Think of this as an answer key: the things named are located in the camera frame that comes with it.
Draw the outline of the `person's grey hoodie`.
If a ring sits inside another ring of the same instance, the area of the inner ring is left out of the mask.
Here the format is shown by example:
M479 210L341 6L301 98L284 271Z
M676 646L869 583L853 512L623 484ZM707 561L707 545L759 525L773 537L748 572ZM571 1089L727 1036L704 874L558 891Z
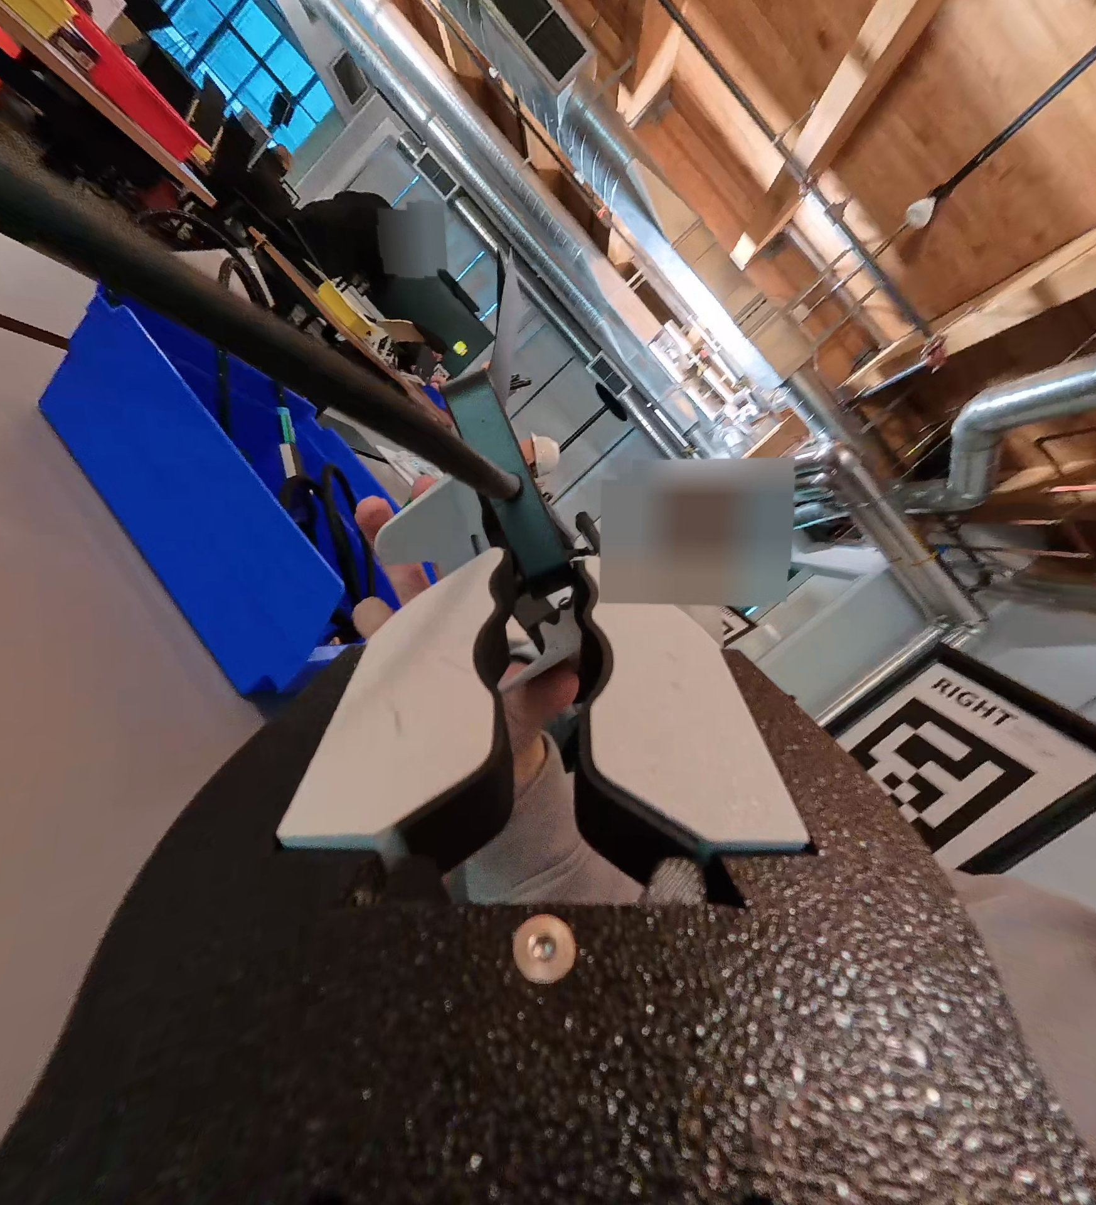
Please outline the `person's grey hoodie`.
M1022 1038L1096 1156L1096 913L1009 876L950 872Z

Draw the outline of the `silver ventilation duct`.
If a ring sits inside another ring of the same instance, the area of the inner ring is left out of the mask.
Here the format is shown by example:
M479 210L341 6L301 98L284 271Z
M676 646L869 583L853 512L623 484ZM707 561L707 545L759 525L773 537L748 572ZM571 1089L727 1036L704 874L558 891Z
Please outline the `silver ventilation duct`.
M579 221L512 155L512 146L466 94L463 83L430 50L393 2L303 2L316 39L336 39L374 90L415 133L437 164L487 214L518 263L525 265L556 306L586 330L615 372L659 412L683 394L663 355L665 326L658 324L615 267L599 254ZM573 89L566 90L566 116L558 127L568 166L597 190L612 210L615 234L647 269L648 284L680 313L729 370L735 383L759 396L781 390L808 431L803 460L810 477L827 475L830 493L851 512L856 526L886 554L902 589L930 622L978 628L981 611L941 569L897 506L886 501L865 469L858 444L840 418L830 394L805 370L808 354L794 368L775 365L735 324L720 298L682 258L663 228L654 195L670 197L632 136L599 103L580 100L571 116Z

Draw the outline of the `red plastic bin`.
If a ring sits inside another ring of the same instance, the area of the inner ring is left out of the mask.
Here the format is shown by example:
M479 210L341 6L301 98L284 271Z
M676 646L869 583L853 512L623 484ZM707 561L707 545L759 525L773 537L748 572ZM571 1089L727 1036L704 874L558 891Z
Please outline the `red plastic bin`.
M91 67L86 70L91 87L174 158L207 164L211 149L198 133L82 8L75 2L67 6L75 33L93 52Z

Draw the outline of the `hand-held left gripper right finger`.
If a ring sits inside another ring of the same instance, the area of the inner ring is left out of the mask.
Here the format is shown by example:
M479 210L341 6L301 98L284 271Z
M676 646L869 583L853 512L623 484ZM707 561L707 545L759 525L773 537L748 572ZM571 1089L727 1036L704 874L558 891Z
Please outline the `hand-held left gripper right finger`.
M727 881L727 858L810 852L810 836L718 642L670 604L602 602L577 565L580 712L573 812L584 841L634 881L685 859Z

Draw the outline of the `silver duct elbow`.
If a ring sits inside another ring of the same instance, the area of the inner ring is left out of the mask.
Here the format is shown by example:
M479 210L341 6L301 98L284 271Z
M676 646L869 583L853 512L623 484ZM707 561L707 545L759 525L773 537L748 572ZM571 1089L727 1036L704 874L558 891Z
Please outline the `silver duct elbow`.
M1003 436L1060 418L1096 411L1096 357L1079 357L1051 370L981 390L950 427L946 479L933 514L961 514L981 504L998 473Z

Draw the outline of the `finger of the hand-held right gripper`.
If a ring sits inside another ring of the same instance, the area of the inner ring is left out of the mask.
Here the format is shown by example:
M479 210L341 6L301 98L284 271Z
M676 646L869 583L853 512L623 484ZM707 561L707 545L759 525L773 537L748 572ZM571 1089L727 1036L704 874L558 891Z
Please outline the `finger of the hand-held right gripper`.
M488 547L479 497L452 477L437 479L376 532L376 560L385 567L457 571Z

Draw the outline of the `person's right hand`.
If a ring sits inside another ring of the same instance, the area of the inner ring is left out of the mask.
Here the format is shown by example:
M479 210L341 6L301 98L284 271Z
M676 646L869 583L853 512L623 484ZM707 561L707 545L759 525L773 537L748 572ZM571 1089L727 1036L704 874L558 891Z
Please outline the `person's right hand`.
M428 491L430 477L415 480L413 497ZM393 517L393 508L380 497L365 497L354 510L360 536L374 543L380 528ZM428 591L430 582L420 565L395 565L384 571L400 606ZM354 606L351 618L358 637L371 639L395 613L380 598L369 596ZM545 760L544 727L575 701L579 690L577 672L568 664L544 670L527 683L503 690L512 775L518 784L533 778Z

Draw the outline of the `blue plastic bin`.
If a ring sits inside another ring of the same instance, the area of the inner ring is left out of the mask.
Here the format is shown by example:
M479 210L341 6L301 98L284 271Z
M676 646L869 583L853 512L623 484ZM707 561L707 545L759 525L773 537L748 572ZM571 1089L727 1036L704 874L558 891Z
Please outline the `blue plastic bin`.
M288 694L352 609L400 604L354 510L378 453L183 326L99 285L38 411L242 698Z

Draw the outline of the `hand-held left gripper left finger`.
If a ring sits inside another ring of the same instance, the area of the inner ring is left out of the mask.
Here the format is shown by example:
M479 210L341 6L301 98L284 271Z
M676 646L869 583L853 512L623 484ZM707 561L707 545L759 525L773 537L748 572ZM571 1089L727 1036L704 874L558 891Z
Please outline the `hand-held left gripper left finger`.
M499 834L512 812L498 692L512 600L507 552L485 550L367 639L279 821L281 848L450 872Z

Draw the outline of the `person's right forearm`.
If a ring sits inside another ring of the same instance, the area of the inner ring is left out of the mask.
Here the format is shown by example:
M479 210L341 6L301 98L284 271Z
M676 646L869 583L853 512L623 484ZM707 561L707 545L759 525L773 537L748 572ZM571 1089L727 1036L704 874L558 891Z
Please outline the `person's right forearm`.
M448 896L474 905L636 905L641 883L582 839L558 747L545 732L538 744L538 769L514 793L507 824L446 876Z

